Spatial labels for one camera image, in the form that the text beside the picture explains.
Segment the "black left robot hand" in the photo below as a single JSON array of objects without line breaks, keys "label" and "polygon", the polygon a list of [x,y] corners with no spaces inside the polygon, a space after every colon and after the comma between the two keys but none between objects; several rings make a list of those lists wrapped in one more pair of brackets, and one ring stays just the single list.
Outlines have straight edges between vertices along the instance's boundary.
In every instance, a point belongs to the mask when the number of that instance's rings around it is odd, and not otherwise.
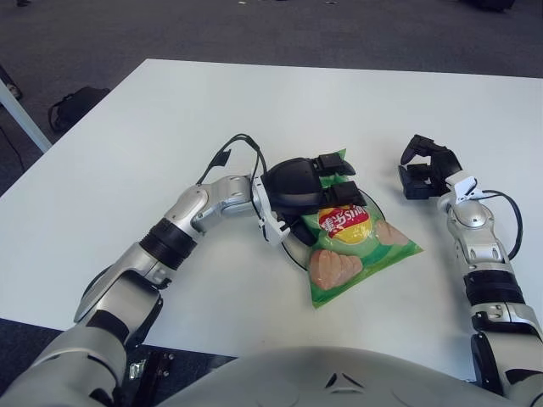
[{"label": "black left robot hand", "polygon": [[321,154],[314,159],[295,158],[276,164],[262,177],[271,210],[286,222],[290,232],[310,247],[316,235],[304,223],[304,215],[321,209],[354,204],[365,206],[366,200],[353,181],[339,181],[325,187],[326,176],[353,176],[355,170],[340,152]]}]

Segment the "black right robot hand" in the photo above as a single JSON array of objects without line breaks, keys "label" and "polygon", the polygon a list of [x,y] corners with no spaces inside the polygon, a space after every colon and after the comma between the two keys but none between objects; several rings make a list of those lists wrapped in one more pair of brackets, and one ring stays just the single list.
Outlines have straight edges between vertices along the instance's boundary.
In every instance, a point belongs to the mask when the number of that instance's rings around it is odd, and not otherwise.
[{"label": "black right robot hand", "polygon": [[405,198],[426,200],[449,192],[445,179],[461,171],[456,155],[432,139],[414,135],[400,158],[400,182]]}]

